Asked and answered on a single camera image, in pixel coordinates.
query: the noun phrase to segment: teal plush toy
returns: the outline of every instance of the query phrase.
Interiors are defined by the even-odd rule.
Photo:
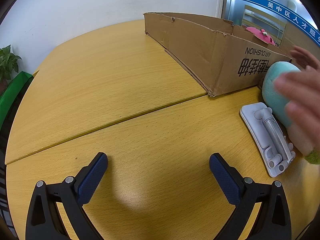
[[[286,98],[275,91],[274,80],[285,72],[300,71],[295,65],[279,61],[271,65],[262,85],[262,97],[272,113],[286,127],[288,137],[293,145],[304,155],[305,159],[312,164],[320,164],[319,153],[314,149],[311,141],[302,130],[287,116],[284,107],[289,102]]]

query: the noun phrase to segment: cardboard box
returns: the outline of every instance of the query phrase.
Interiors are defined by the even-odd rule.
[[[145,13],[146,34],[187,70],[209,96],[254,86],[277,61],[291,61],[231,21],[182,13]]]

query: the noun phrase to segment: white wall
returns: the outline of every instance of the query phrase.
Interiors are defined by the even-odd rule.
[[[83,33],[143,19],[144,12],[220,17],[222,0],[17,0],[0,25],[0,47],[12,45],[20,70],[33,73],[57,45]]]

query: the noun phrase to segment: blue banner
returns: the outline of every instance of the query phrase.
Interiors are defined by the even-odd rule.
[[[277,3],[273,0],[243,0],[256,5],[259,5],[263,8],[266,8],[283,18],[290,21],[292,24],[297,26],[302,30],[306,35],[308,35],[319,47],[320,47],[320,33],[316,30],[311,24],[309,24],[304,18],[296,14],[294,11],[289,8]]]

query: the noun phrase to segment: wooden table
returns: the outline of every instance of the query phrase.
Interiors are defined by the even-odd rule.
[[[85,33],[56,47],[22,100],[5,163],[205,95],[144,33],[144,21]]]

